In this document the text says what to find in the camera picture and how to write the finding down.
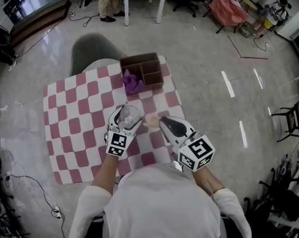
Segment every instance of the black shoe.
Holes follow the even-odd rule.
[[[106,16],[105,18],[101,18],[101,21],[110,23],[116,21],[116,19]]]
[[[125,17],[125,12],[120,11],[119,13],[114,14],[114,17]]]

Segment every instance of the black and white marker cube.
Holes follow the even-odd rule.
[[[195,172],[212,160],[214,152],[210,140],[203,135],[179,149],[178,162]]]
[[[126,135],[124,132],[110,130],[106,142],[106,153],[120,157],[128,149],[132,140],[133,137]]]

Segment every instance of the white shirt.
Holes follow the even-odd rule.
[[[285,19],[286,18],[286,10],[281,10],[282,7],[278,5],[278,3],[273,4],[271,7],[268,8],[267,19],[273,24],[276,25],[279,18]]]
[[[82,192],[69,238],[83,238],[93,217],[105,211],[104,236],[111,238],[219,238],[225,214],[244,238],[250,227],[235,194],[221,189],[212,198],[184,173],[154,164],[124,177],[110,193],[96,186]]]

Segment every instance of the brown wooden organizer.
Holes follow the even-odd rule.
[[[160,62],[156,53],[122,58],[120,68],[122,76],[125,70],[128,69],[130,74],[137,76],[138,80],[143,80],[145,86],[141,92],[159,89],[164,85]]]

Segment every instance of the red chair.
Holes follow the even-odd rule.
[[[221,24],[220,29],[217,31],[217,34],[221,31],[224,26],[235,26],[234,32],[236,31],[236,26],[243,23],[247,19],[246,12],[237,5],[230,2],[230,0],[212,0],[209,4],[210,9],[205,17],[210,11],[213,12],[213,15],[217,21]]]

